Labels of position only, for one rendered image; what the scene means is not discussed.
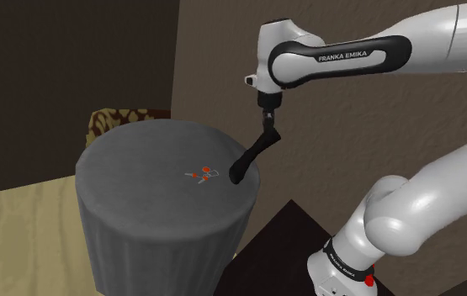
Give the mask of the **black curved object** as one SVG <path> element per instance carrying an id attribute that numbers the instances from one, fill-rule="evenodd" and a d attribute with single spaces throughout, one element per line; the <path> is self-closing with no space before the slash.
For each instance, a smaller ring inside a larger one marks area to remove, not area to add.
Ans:
<path id="1" fill-rule="evenodd" d="M 239 184 L 257 156 L 280 140 L 281 136 L 274 127 L 265 128 L 255 143 L 231 165 L 229 169 L 230 181 L 233 184 Z"/>

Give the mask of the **dark robot stand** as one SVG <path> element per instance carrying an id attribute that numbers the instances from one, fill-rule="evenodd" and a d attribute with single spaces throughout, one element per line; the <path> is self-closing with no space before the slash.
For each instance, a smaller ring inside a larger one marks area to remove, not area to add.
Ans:
<path id="1" fill-rule="evenodd" d="M 384 255 L 363 208 L 335 236 L 290 200 L 229 263 L 214 296 L 395 296 L 374 276 Z"/>

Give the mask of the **grey round covered table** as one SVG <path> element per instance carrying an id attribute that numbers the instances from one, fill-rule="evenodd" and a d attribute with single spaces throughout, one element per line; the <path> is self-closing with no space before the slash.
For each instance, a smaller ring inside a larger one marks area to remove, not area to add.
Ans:
<path id="1" fill-rule="evenodd" d="M 103 296 L 213 296 L 256 203 L 259 171 L 228 176 L 244 149 L 218 129 L 153 119 L 98 137 L 76 165 L 96 289 Z M 210 167 L 198 184 L 184 176 Z"/>

